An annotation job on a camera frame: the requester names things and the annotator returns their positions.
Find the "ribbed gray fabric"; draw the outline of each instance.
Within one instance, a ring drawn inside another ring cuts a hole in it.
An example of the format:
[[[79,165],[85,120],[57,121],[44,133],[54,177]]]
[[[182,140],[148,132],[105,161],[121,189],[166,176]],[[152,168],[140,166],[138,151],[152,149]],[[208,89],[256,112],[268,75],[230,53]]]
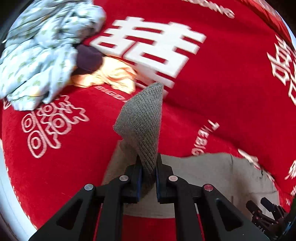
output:
[[[162,102],[162,84],[146,87],[125,103],[113,127],[141,158],[144,189],[149,189],[155,182]]]

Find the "white surface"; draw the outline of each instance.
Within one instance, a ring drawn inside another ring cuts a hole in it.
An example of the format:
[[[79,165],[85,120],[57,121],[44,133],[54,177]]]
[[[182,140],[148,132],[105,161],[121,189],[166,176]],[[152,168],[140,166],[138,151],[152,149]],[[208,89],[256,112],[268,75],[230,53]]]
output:
[[[0,213],[19,241],[28,241],[36,229],[21,208],[7,174],[2,148],[0,148]],[[0,216],[0,225],[5,223]]]

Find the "white outlined pattern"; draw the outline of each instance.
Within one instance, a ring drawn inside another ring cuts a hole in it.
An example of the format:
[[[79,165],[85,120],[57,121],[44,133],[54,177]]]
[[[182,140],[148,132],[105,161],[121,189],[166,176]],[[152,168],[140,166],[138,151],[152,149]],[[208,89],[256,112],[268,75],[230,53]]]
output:
[[[61,148],[59,135],[69,133],[72,125],[78,124],[79,121],[89,121],[85,109],[74,107],[67,95],[62,95],[54,102],[26,114],[21,126],[24,133],[29,133],[27,143],[31,154],[35,158],[41,158],[48,146],[53,149]]]

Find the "red blanket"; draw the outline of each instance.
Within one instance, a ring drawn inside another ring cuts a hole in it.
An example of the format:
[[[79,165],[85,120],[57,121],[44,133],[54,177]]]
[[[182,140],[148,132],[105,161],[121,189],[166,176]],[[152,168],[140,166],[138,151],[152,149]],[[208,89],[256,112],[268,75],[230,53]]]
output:
[[[107,21],[101,37],[85,43],[135,65],[146,75],[140,84],[148,76],[166,85],[159,152],[240,156],[240,148],[271,173],[288,210],[296,192],[296,64],[275,30],[233,0],[215,0],[219,9],[197,0],[96,3]],[[120,139],[112,126],[130,97],[108,85],[70,86],[33,112],[5,103],[8,174],[38,228],[86,183],[100,185]],[[127,216],[123,240],[174,240],[174,225]]]

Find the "pile of clothes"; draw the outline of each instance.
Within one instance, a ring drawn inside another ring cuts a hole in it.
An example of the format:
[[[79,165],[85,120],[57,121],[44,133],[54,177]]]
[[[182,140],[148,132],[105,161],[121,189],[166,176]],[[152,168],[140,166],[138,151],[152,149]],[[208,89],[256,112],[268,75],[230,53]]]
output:
[[[112,84],[112,80],[120,79],[121,83],[113,85],[114,88],[121,88],[122,82],[128,82],[127,86],[123,84],[123,89],[131,93],[134,84],[129,76],[133,78],[135,72],[130,67],[103,57],[93,47],[74,47],[98,32],[105,19],[104,10],[91,0],[35,0],[8,32],[0,59],[0,98],[6,97],[15,110],[34,110],[41,102],[52,102],[71,83],[75,69],[74,75],[79,75],[73,78],[73,83],[77,86]],[[95,61],[87,62],[88,69],[82,64],[86,72],[79,72],[79,65],[90,56]],[[119,71],[110,70],[110,65],[117,65]],[[91,78],[82,75],[92,72],[95,73]]]

